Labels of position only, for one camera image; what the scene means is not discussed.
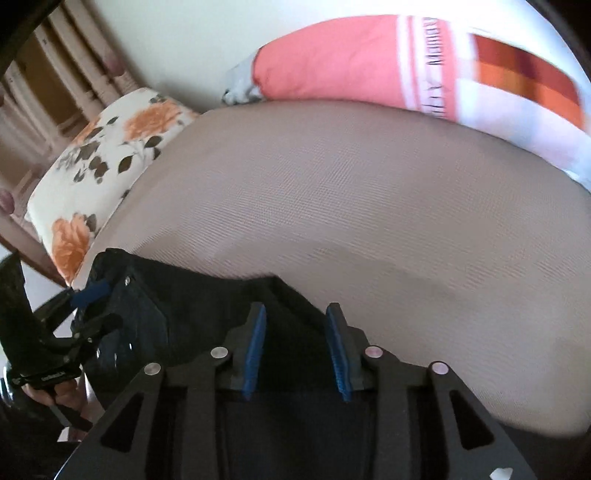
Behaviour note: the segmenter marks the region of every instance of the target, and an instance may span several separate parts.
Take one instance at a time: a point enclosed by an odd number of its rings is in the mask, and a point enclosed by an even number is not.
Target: striped pattern
[[[579,94],[565,73],[519,48],[479,35],[474,39],[477,82],[536,102],[584,130]]]

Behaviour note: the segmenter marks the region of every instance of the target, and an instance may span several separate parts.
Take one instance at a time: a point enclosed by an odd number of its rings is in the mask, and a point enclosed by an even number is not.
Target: floral pillow
[[[51,166],[29,199],[28,216],[69,284],[135,181],[196,118],[178,102],[139,89],[109,105]]]

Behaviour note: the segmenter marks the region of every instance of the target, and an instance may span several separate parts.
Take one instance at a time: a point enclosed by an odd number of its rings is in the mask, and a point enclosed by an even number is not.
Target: white wall
[[[265,43],[323,20],[407,14],[456,21],[554,63],[589,84],[554,28],[525,0],[86,0],[148,86],[215,108],[224,75]]]
[[[0,258],[4,259],[8,254],[9,251],[0,245]],[[25,275],[25,291],[27,292],[27,297],[33,310],[40,307],[47,300],[62,291],[62,287],[53,283],[51,280],[46,279],[27,264],[22,264],[22,272]],[[69,322],[65,322],[56,334],[57,336],[70,336]],[[4,356],[2,346],[0,345],[0,372],[5,363],[6,357]]]

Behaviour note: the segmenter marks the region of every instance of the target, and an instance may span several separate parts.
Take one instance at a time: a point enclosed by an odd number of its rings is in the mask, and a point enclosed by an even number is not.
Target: orange stripe
[[[581,108],[560,92],[519,73],[496,65],[478,62],[478,82],[527,98],[551,112],[560,115],[577,128],[584,129]]]
[[[537,102],[551,112],[566,118],[577,128],[584,130],[585,117],[581,107],[556,90],[552,90],[546,85],[538,85]]]

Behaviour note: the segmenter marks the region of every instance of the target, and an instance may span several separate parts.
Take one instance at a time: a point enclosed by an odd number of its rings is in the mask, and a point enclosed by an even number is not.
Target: wooden furniture
[[[22,24],[1,45],[0,187],[14,211],[0,212],[0,244],[62,283],[25,218],[28,199],[86,124],[139,86],[82,0],[22,2]]]

